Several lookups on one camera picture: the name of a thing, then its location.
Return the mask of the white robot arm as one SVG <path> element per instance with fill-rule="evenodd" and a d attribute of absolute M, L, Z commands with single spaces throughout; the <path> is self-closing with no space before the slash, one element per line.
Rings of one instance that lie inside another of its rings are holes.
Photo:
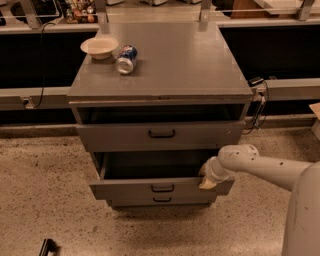
<path fill-rule="evenodd" d="M 291 192 L 282 256 L 320 256 L 320 162 L 264 157 L 250 144 L 227 145 L 201 167 L 209 189 L 244 172 Z"/>

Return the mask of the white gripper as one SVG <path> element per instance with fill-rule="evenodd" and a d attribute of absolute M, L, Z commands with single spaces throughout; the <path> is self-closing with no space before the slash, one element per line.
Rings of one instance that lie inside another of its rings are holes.
<path fill-rule="evenodd" d="M 200 189 L 210 190 L 231 177 L 231 174 L 221 165 L 219 159 L 214 156 L 206 161 L 199 170 L 199 176 L 204 176 L 199 184 Z"/>

